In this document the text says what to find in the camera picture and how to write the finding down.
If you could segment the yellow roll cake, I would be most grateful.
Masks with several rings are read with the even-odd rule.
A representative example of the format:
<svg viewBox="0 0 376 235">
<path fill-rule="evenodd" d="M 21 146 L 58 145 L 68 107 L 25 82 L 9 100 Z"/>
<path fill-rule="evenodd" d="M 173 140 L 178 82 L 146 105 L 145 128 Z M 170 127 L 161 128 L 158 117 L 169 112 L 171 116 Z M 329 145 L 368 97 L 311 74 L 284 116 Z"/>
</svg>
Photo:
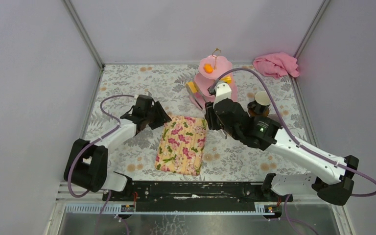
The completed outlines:
<svg viewBox="0 0 376 235">
<path fill-rule="evenodd" d="M 221 81 L 227 83 L 227 84 L 231 84 L 232 83 L 232 78 L 230 76 L 226 76 L 226 77 L 223 77 L 221 79 Z"/>
</svg>

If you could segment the black mug white inside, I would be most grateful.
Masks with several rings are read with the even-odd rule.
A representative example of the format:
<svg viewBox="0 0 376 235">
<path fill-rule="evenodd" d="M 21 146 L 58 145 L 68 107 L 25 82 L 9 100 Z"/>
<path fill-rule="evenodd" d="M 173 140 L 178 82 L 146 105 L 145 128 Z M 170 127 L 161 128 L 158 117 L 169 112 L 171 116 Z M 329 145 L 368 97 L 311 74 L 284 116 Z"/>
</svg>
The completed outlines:
<svg viewBox="0 0 376 235">
<path fill-rule="evenodd" d="M 255 94 L 254 100 L 247 105 L 248 113 L 252 117 L 269 115 L 271 100 L 267 92 L 261 91 Z"/>
</svg>

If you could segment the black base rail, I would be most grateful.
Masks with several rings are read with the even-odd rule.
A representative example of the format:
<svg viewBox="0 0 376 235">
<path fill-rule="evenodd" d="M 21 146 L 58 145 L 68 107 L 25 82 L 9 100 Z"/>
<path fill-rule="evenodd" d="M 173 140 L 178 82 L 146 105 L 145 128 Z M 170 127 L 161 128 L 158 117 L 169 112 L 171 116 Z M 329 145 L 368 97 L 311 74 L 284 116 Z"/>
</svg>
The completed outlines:
<svg viewBox="0 0 376 235">
<path fill-rule="evenodd" d="M 137 212 L 258 212 L 293 197 L 278 196 L 262 182 L 132 181 L 123 191 L 103 195 L 109 202 L 129 202 Z"/>
</svg>

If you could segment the pink three-tier cake stand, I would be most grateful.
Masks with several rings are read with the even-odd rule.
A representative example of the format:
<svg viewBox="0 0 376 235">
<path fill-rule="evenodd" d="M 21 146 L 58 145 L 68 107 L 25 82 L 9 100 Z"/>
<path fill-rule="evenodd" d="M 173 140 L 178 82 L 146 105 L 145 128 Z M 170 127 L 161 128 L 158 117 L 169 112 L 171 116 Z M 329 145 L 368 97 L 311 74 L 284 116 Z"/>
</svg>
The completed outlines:
<svg viewBox="0 0 376 235">
<path fill-rule="evenodd" d="M 218 79 L 220 75 L 233 68 L 232 63 L 224 56 L 221 56 L 221 50 L 216 48 L 214 52 L 200 60 L 198 73 L 194 76 L 193 80 L 200 92 L 205 96 L 207 102 L 213 102 L 214 97 L 208 92 L 208 88 Z M 213 66 L 213 73 L 207 74 L 204 72 L 204 64 L 211 64 Z"/>
</svg>

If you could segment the pink cloth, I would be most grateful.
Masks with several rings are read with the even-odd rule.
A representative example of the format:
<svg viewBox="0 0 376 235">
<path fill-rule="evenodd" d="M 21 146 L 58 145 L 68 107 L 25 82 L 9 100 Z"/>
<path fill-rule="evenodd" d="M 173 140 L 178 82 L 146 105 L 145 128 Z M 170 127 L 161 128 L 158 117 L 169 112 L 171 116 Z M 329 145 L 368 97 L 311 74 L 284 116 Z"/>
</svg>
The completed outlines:
<svg viewBox="0 0 376 235">
<path fill-rule="evenodd" d="M 260 74 L 274 79 L 287 75 L 293 78 L 300 76 L 297 59 L 284 52 L 259 56 L 254 59 L 253 66 Z"/>
</svg>

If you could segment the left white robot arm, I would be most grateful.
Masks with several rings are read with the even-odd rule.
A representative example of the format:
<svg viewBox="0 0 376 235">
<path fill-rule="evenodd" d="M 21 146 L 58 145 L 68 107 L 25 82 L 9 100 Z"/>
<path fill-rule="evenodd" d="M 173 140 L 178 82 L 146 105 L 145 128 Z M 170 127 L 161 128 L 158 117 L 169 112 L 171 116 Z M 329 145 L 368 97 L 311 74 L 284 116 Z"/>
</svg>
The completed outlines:
<svg viewBox="0 0 376 235">
<path fill-rule="evenodd" d="M 135 137 L 145 127 L 154 130 L 171 121 L 161 103 L 154 98 L 148 95 L 135 95 L 133 98 L 135 104 L 120 117 L 101 109 L 116 122 L 107 133 L 90 141 L 77 139 L 73 143 L 64 172 L 64 180 L 73 197 L 80 197 L 73 192 L 72 185 L 76 185 L 85 189 L 86 193 L 109 190 L 114 191 L 114 196 L 120 201 L 131 198 L 132 188 L 127 185 L 131 179 L 108 169 L 109 152 Z"/>
</svg>

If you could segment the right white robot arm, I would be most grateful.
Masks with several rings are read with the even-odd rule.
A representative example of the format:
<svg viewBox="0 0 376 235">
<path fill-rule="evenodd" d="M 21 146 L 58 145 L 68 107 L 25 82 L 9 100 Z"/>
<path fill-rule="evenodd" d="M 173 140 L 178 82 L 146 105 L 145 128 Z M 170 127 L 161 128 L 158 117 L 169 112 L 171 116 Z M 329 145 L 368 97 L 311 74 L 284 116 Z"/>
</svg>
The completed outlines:
<svg viewBox="0 0 376 235">
<path fill-rule="evenodd" d="M 238 102 L 229 98 L 217 104 L 205 104 L 205 119 L 210 130 L 223 130 L 242 144 L 288 158 L 308 170 L 305 174 L 281 175 L 269 173 L 261 185 L 261 195 L 269 202 L 288 194 L 315 194 L 333 205 L 343 206 L 353 193 L 352 170 L 357 157 L 330 155 L 319 157 L 322 150 L 301 140 L 292 139 L 276 120 L 250 116 Z"/>
</svg>

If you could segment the orange tart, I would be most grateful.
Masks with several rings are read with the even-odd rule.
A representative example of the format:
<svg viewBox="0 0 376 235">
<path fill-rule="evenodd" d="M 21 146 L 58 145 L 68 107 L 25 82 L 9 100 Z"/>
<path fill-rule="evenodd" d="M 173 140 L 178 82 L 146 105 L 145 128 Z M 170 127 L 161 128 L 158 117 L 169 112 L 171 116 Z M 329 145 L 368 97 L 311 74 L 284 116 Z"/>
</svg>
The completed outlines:
<svg viewBox="0 0 376 235">
<path fill-rule="evenodd" d="M 207 74 L 213 73 L 213 66 L 211 64 L 204 64 L 203 66 L 204 72 Z"/>
</svg>

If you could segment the purple mug black handle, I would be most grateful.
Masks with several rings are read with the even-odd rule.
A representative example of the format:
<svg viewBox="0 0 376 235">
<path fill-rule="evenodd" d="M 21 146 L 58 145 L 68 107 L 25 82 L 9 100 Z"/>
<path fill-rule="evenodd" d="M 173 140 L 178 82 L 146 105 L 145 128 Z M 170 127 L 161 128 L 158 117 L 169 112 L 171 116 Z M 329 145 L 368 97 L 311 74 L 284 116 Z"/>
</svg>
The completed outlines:
<svg viewBox="0 0 376 235">
<path fill-rule="evenodd" d="M 276 121 L 276 122 L 280 122 L 280 117 L 276 114 L 271 114 L 271 115 L 268 115 L 268 118 Z"/>
</svg>

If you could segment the tan biscuit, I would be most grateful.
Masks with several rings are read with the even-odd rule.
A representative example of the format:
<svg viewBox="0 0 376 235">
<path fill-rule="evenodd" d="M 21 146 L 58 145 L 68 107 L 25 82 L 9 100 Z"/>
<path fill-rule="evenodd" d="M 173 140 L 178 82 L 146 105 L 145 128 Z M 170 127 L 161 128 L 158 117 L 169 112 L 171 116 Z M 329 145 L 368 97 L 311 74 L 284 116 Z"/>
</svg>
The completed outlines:
<svg viewBox="0 0 376 235">
<path fill-rule="evenodd" d="M 194 82 L 187 82 L 185 87 L 189 95 L 195 95 L 198 93 L 198 90 Z"/>
</svg>

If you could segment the floral dessert tray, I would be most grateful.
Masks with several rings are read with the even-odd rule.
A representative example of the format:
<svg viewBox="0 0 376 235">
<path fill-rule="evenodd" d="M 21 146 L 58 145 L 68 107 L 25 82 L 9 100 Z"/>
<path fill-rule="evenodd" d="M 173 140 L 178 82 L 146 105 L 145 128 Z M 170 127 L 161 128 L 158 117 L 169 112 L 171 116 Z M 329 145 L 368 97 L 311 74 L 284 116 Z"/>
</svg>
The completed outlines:
<svg viewBox="0 0 376 235">
<path fill-rule="evenodd" d="M 207 135 L 203 118 L 172 116 L 164 125 L 154 168 L 163 172 L 198 176 Z"/>
</svg>

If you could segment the metal tongs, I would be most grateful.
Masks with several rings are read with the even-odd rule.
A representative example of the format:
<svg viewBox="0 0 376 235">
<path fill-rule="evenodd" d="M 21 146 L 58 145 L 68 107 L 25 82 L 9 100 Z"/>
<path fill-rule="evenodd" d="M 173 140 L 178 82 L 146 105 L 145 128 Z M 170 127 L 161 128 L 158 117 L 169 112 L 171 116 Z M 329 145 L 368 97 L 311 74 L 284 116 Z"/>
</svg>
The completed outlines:
<svg viewBox="0 0 376 235">
<path fill-rule="evenodd" d="M 220 135 L 223 139 L 227 139 L 227 133 L 219 126 L 217 116 L 215 115 L 214 109 L 212 107 L 212 103 L 207 102 L 205 96 L 200 92 L 198 87 L 196 86 L 198 93 L 195 95 L 189 95 L 190 99 L 194 101 L 194 104 L 198 106 L 198 108 L 204 114 L 204 118 L 208 123 L 208 128 L 210 130 L 218 130 L 220 131 Z"/>
</svg>

